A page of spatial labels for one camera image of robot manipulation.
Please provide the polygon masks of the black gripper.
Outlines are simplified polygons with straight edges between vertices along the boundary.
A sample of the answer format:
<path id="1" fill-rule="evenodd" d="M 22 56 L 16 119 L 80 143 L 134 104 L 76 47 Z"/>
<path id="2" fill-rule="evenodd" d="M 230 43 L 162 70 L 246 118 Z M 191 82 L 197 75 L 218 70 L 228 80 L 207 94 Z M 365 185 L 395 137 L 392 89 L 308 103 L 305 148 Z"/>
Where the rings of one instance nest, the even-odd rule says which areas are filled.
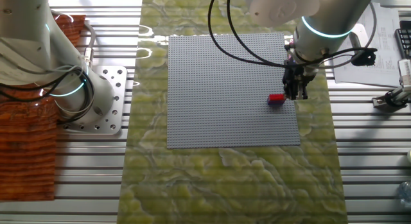
<path id="1" fill-rule="evenodd" d="M 299 67 L 295 62 L 284 62 L 284 64 L 284 95 L 297 100 L 308 99 L 306 86 L 310 82 L 310 77 L 304 75 L 304 68 Z"/>

